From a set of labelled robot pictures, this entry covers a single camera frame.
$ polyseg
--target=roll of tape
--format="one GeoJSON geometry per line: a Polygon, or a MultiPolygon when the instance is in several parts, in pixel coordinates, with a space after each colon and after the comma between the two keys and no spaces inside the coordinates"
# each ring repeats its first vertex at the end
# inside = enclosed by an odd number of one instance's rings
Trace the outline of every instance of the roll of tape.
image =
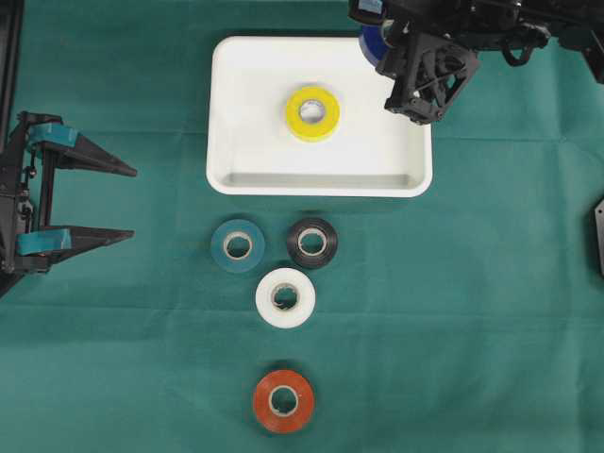
{"type": "Polygon", "coordinates": [[[312,315],[316,294],[312,282],[295,269],[283,268],[267,274],[256,290],[256,307],[268,324],[279,328],[293,328],[303,324],[312,315]],[[295,302],[286,308],[277,302],[281,290],[291,290],[295,302]]]}
{"type": "Polygon", "coordinates": [[[274,371],[256,386],[253,399],[254,413],[268,430],[288,434],[303,428],[312,418],[314,393],[309,382],[291,370],[274,371]],[[284,412],[273,404],[276,391],[287,389],[294,394],[295,405],[284,412]]]}
{"type": "Polygon", "coordinates": [[[290,228],[287,237],[287,251],[296,264],[307,269],[318,269],[327,265],[338,251],[338,233],[331,224],[323,219],[303,219],[290,228]],[[308,235],[317,235],[322,240],[321,248],[316,252],[304,249],[302,241],[308,235]]]}
{"type": "Polygon", "coordinates": [[[305,142],[320,142],[329,137],[340,122],[336,97],[320,87],[305,87],[295,92],[285,111],[288,127],[305,142]]]}
{"type": "Polygon", "coordinates": [[[262,261],[264,247],[264,236],[260,229],[247,220],[237,219],[225,222],[214,231],[210,251],[220,267],[239,274],[253,269],[262,261]],[[242,256],[234,256],[228,249],[229,243],[236,239],[247,241],[248,249],[242,256]]]}
{"type": "Polygon", "coordinates": [[[361,28],[359,44],[362,54],[373,66],[378,66],[388,52],[388,46],[381,34],[381,26],[364,25],[361,28]]]}

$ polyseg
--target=white tape roll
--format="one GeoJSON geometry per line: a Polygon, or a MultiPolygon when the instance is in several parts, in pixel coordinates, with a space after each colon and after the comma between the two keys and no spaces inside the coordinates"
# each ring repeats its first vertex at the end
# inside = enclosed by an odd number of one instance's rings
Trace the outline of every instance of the white tape roll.
{"type": "Polygon", "coordinates": [[[256,307],[260,316],[271,326],[279,328],[298,327],[312,315],[316,295],[312,282],[295,269],[276,269],[267,274],[256,290],[256,307]],[[289,308],[280,308],[276,295],[281,289],[295,292],[295,304],[289,308]]]}

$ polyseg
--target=robotic arm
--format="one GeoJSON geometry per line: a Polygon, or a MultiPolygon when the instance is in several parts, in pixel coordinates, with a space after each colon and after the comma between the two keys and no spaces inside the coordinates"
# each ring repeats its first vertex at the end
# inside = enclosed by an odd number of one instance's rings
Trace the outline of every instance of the robotic arm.
{"type": "Polygon", "coordinates": [[[379,27],[376,70],[394,80],[385,108],[420,125],[444,118],[479,67],[499,51],[511,66],[529,62],[551,38],[583,54],[604,83],[604,3],[599,0],[349,0],[349,16],[379,27]]]}

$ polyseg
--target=blue tape roll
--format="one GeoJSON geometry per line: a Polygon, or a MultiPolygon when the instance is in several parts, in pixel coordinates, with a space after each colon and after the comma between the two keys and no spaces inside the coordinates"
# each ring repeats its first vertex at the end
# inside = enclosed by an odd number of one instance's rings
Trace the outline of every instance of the blue tape roll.
{"type": "Polygon", "coordinates": [[[388,46],[381,36],[380,26],[364,25],[361,28],[361,36],[359,37],[362,54],[374,66],[384,58],[388,51],[388,46]]]}
{"type": "Polygon", "coordinates": [[[264,256],[264,236],[260,229],[247,220],[229,220],[220,225],[211,237],[210,252],[216,263],[227,272],[239,274],[256,267],[264,256]],[[241,258],[231,257],[228,243],[235,238],[249,241],[250,249],[241,258]]]}

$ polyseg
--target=yellow tape roll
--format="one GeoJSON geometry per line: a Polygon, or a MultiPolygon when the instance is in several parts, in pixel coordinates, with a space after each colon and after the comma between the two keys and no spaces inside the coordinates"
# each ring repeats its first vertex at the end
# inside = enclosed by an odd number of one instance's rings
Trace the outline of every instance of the yellow tape roll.
{"type": "Polygon", "coordinates": [[[285,116],[292,133],[305,142],[320,142],[329,137],[340,121],[336,97],[319,87],[305,87],[287,102],[285,116]]]}

